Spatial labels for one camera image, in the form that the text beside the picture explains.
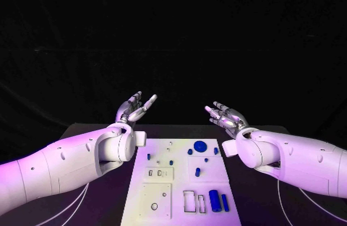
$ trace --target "white cable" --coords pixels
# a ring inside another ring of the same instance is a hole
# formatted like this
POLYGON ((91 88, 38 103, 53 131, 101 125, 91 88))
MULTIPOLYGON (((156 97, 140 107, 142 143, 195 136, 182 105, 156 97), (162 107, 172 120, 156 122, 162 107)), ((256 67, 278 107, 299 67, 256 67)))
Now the white cable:
POLYGON ((288 223, 292 225, 291 221, 289 221, 289 218, 288 218, 288 215, 286 215, 286 212, 285 212, 285 209, 283 209, 283 205, 282 205, 282 200, 280 200, 280 191, 279 191, 279 185, 280 185, 280 181, 278 180, 276 181, 276 185, 278 185, 278 198, 279 198, 279 203, 280 203, 280 208, 282 208, 282 211, 283 211, 283 215, 285 215, 285 218, 288 220, 288 223))
POLYGON ((49 222, 53 218, 56 218, 56 217, 69 209, 69 207, 72 206, 72 204, 74 204, 74 203, 77 202, 77 200, 81 198, 82 193, 87 192, 88 184, 90 184, 90 183, 87 183, 85 188, 84 188, 84 190, 81 191, 81 194, 78 195, 77 199, 75 199, 74 202, 69 204, 69 206, 68 206, 52 218, 49 218, 46 221, 43 221, 42 223, 36 224, 35 226, 40 226, 42 224, 45 224, 46 222, 49 222))
POLYGON ((305 194, 305 192, 302 191, 301 188, 299 188, 299 190, 301 190, 301 192, 304 193, 304 195, 307 196, 307 198, 311 200, 311 202, 317 205, 317 207, 318 207, 324 212, 327 212, 333 217, 335 217, 335 218, 340 219, 341 221, 347 222, 346 219, 337 217, 330 211, 327 211, 327 210, 321 207, 321 205, 309 198, 309 196, 305 194))
POLYGON ((82 200, 84 200, 84 197, 85 197, 87 189, 85 189, 85 191, 84 191, 84 195, 82 195, 82 197, 81 197, 81 202, 80 202, 80 204, 78 204, 78 206, 77 206, 77 208, 75 208, 75 210, 74 210, 74 213, 71 214, 69 218, 67 219, 64 225, 67 224, 67 222, 68 222, 69 219, 72 218, 72 216, 74 216, 74 214, 75 214, 75 212, 77 212, 77 210, 78 210, 78 208, 80 208, 80 205, 81 205, 82 200))

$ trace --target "blue circle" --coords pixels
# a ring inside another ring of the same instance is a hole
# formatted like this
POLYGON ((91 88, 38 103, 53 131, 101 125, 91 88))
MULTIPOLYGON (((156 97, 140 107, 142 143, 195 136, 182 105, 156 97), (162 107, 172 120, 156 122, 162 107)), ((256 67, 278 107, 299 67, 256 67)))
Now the blue circle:
POLYGON ((208 149, 208 146, 207 146, 207 144, 202 141, 197 141, 194 143, 194 149, 198 152, 205 152, 205 150, 208 149))

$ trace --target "dark table surface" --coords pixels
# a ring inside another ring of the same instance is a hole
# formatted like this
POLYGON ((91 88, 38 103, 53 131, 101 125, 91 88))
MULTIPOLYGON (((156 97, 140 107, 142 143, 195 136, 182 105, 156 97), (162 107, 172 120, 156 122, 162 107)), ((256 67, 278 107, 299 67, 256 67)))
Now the dark table surface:
MULTIPOLYGON (((107 124, 69 126, 62 138, 106 128, 107 124)), ((254 126, 260 130, 288 133, 280 126, 254 126)), ((221 143, 230 140, 224 130, 213 125, 136 125, 136 131, 146 131, 147 138, 215 138, 221 143)), ((237 156, 227 158, 221 150, 228 181, 243 225, 289 225, 279 202, 278 180, 250 169, 237 156)), ((90 183, 90 188, 67 225, 120 225, 127 199, 136 151, 130 162, 90 183)), ((296 225, 346 225, 308 200, 299 189, 279 182, 280 198, 288 218, 296 225)), ((0 225, 36 225, 51 218, 71 204, 84 187, 49 197, 39 198, 0 216, 0 225)), ((307 192, 317 203, 340 217, 347 218, 347 204, 340 198, 307 192)), ((62 225, 75 205, 45 225, 62 225)))

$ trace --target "black backdrop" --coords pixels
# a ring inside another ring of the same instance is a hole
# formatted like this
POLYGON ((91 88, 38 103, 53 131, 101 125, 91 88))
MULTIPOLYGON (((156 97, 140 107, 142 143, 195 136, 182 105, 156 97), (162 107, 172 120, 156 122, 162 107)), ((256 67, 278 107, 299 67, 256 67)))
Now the black backdrop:
POLYGON ((210 124, 217 100, 253 125, 346 147, 347 0, 1 0, 0 162, 78 123, 210 124))

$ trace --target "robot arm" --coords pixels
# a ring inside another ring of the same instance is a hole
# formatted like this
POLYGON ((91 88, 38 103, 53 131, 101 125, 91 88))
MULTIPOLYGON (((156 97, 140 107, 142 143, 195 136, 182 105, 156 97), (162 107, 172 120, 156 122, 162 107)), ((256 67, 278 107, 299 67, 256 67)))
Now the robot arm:
POLYGON ((139 108, 142 92, 123 103, 119 120, 107 128, 65 138, 20 160, 0 165, 0 215, 13 208, 68 192, 101 177, 132 159, 136 146, 146 146, 147 135, 129 123, 142 118, 156 95, 139 108))
POLYGON ((347 198, 347 151, 320 140, 252 128, 236 110, 214 102, 210 121, 233 140, 221 145, 247 167, 318 194, 347 198))

